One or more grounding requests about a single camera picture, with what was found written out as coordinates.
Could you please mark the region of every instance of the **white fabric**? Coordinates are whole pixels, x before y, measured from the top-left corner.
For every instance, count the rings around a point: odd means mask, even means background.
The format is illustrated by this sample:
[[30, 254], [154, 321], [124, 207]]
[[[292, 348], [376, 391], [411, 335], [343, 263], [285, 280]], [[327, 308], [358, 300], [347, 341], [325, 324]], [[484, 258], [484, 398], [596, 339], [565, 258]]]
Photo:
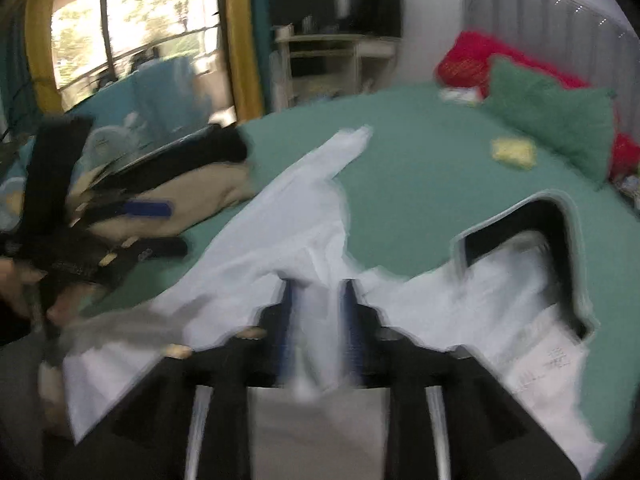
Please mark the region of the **white fabric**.
[[[64, 370], [76, 439], [156, 362], [165, 344], [219, 343], [277, 299], [284, 275], [303, 284], [295, 297], [295, 366], [290, 388], [257, 394], [256, 478], [295, 478], [296, 471], [299, 478], [327, 478], [326, 461], [334, 478], [372, 478], [370, 472], [382, 468], [383, 392], [353, 390], [342, 366], [340, 282], [357, 278], [367, 303], [426, 346], [476, 348], [581, 474], [590, 471], [602, 446], [578, 412], [587, 350], [545, 303], [546, 270], [536, 251], [507, 246], [476, 263], [463, 281], [451, 264], [405, 281], [363, 270], [346, 254], [347, 205], [331, 179], [369, 136], [367, 128], [339, 132], [238, 213], [175, 286], [71, 332]], [[312, 463], [318, 474], [311, 473]], [[356, 464], [367, 466], [356, 472]]]

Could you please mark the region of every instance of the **clothing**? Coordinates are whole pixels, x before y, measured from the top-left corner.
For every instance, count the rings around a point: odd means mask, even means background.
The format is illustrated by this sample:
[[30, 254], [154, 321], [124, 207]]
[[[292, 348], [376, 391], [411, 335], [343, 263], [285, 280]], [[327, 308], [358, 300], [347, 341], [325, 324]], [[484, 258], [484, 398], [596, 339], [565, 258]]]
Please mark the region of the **clothing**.
[[28, 319], [19, 317], [12, 308], [0, 298], [0, 348], [26, 336], [31, 331]]
[[235, 124], [225, 128], [210, 124], [117, 171], [101, 175], [92, 189], [96, 192], [121, 190], [127, 194], [138, 194], [207, 164], [240, 164], [246, 161], [248, 153], [249, 147]]
[[[168, 218], [122, 215], [88, 227], [93, 234], [121, 242], [130, 237], [166, 237], [179, 235], [225, 207], [254, 196], [247, 164], [207, 164], [188, 171], [160, 186], [136, 195], [136, 200], [167, 202], [172, 208]], [[75, 187], [68, 202], [77, 201]]]
[[[365, 128], [339, 132], [273, 180], [175, 286], [126, 312], [87, 320], [69, 334], [73, 344], [63, 366], [76, 440], [158, 360], [166, 344], [217, 345], [251, 324], [256, 308], [274, 303], [285, 276], [303, 284], [294, 297], [295, 359], [285, 388], [255, 393], [258, 478], [283, 478], [283, 462], [309, 470], [304, 457], [314, 443], [332, 438], [354, 443], [338, 459], [327, 455], [345, 465], [338, 473], [348, 474], [349, 463], [379, 462], [385, 394], [354, 389], [344, 374], [340, 288], [342, 280], [355, 278], [363, 300], [421, 344], [476, 348], [581, 474], [588, 473], [602, 446], [578, 412], [587, 347], [571, 338], [550, 308], [548, 271], [536, 250], [494, 251], [464, 279], [449, 263], [410, 280], [362, 269], [346, 253], [347, 205], [331, 178], [362, 152], [369, 136]], [[554, 348], [563, 349], [566, 365], [542, 376]], [[539, 380], [527, 382], [530, 373]], [[283, 410], [291, 416], [273, 416]], [[318, 417], [328, 422], [326, 433], [294, 438], [292, 424], [298, 431]]]
[[4, 447], [0, 459], [6, 453], [29, 479], [41, 478], [42, 470], [44, 414], [38, 369], [43, 358], [42, 332], [31, 332], [0, 348], [0, 446]]

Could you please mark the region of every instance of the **window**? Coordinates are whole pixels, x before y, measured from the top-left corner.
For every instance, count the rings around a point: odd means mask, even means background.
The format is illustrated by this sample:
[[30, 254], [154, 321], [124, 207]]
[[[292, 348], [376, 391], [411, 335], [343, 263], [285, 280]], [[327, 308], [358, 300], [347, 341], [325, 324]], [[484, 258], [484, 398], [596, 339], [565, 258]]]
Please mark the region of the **window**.
[[100, 26], [100, 0], [56, 0], [52, 56], [56, 85], [69, 108], [94, 91], [107, 69], [106, 48], [118, 78], [136, 52], [157, 45], [161, 57], [212, 56], [218, 47], [217, 0], [107, 0], [109, 44]]

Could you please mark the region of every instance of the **teal bed sheet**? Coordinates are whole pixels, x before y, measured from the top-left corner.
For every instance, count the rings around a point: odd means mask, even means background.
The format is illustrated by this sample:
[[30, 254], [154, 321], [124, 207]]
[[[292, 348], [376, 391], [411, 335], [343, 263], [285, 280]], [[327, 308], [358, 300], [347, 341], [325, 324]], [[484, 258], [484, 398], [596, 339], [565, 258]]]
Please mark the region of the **teal bed sheet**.
[[[351, 213], [348, 250], [365, 267], [404, 276], [449, 259], [450, 240], [542, 189], [567, 192], [577, 205], [587, 286], [601, 326], [590, 343], [582, 410], [606, 463], [628, 428], [640, 379], [640, 221], [609, 187], [597, 189], [558, 156], [538, 147], [530, 171], [491, 158], [491, 140], [516, 134], [483, 112], [440, 101], [433, 84], [293, 108], [246, 124], [254, 179], [265, 186], [341, 128], [372, 126], [364, 153], [338, 176]], [[186, 233], [183, 262], [152, 261], [90, 314], [133, 306], [173, 285], [241, 207]]]

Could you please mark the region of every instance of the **black speaker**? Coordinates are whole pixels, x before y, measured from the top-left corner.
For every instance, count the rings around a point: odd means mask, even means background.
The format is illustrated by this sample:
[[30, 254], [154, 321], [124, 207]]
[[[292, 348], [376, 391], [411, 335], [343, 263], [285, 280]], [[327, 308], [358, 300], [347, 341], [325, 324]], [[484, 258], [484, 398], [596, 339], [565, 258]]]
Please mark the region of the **black speaker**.
[[402, 37], [402, 0], [349, 0], [352, 32]]

